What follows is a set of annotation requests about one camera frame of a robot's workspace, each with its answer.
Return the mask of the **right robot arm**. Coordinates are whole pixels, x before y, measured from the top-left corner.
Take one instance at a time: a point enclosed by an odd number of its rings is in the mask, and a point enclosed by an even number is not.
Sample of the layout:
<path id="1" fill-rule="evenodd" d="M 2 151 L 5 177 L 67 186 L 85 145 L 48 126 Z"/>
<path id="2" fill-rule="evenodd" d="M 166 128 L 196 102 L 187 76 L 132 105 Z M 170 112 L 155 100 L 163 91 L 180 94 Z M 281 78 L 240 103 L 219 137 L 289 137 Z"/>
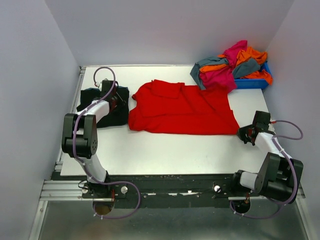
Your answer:
<path id="1" fill-rule="evenodd" d="M 282 205 L 295 201 L 304 165 L 300 160 L 292 158 L 278 139 L 301 140 L 303 132 L 298 127 L 299 137 L 277 135 L 269 130 L 270 124 L 277 122 L 271 120 L 270 113 L 257 110 L 252 124 L 238 129 L 238 138 L 244 144 L 258 147 L 265 158 L 259 172 L 238 170 L 233 174 L 230 191 L 234 195 L 241 196 L 253 191 Z"/>

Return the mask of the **red t-shirt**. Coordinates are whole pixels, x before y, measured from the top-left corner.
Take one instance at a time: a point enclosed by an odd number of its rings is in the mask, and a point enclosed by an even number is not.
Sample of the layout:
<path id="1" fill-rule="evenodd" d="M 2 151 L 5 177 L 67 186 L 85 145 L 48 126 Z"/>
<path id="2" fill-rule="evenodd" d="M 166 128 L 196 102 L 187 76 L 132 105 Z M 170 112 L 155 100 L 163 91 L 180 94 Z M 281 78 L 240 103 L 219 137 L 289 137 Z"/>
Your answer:
<path id="1" fill-rule="evenodd" d="M 196 85 L 153 80 L 132 95 L 132 131 L 157 134 L 234 135 L 239 125 L 221 86 L 201 90 Z"/>

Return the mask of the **black t-shirt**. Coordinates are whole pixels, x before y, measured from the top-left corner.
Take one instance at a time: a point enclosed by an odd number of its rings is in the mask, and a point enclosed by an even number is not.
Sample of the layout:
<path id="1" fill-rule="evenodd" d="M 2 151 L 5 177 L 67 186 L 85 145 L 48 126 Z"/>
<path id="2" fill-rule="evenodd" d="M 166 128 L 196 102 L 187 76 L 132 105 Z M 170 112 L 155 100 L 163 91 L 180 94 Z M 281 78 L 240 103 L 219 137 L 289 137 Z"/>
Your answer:
<path id="1" fill-rule="evenodd" d="M 77 106 L 77 111 L 82 111 L 88 107 L 93 100 L 100 96 L 99 91 L 94 90 L 82 90 L 80 91 L 80 104 Z M 124 105 L 117 110 L 110 112 L 108 115 L 104 116 L 98 123 L 97 128 L 107 128 L 107 127 L 117 127 L 123 126 L 128 123 L 129 118 L 129 105 Z"/>

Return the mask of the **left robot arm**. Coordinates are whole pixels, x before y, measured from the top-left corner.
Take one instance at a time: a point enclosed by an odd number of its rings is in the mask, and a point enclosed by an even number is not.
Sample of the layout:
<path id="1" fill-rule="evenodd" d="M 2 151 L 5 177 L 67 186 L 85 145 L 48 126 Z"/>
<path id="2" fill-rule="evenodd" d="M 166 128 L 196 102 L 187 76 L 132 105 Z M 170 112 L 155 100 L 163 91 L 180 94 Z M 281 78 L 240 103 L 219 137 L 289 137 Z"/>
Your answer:
<path id="1" fill-rule="evenodd" d="M 102 89 L 80 91 L 80 104 L 75 113 L 63 119 L 61 149 L 84 170 L 93 191 L 101 198 L 111 191 L 108 171 L 97 156 L 98 129 L 124 126 L 129 118 L 129 89 L 117 81 L 104 79 Z"/>

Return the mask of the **blue t-shirt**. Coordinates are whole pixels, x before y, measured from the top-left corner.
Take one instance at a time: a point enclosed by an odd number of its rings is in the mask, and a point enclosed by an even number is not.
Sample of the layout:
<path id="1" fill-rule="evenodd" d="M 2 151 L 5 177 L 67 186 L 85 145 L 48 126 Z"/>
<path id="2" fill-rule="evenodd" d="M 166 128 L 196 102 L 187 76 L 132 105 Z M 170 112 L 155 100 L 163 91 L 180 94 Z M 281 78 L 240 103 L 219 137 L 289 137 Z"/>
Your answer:
<path id="1" fill-rule="evenodd" d="M 118 86 L 117 89 L 118 90 L 120 90 L 120 89 L 129 90 L 128 87 L 124 87 L 124 86 Z M 89 91 L 89 90 L 101 92 L 101 89 L 99 89 L 97 87 L 90 87 L 90 88 L 86 88 L 86 89 L 81 90 L 81 91 Z"/>

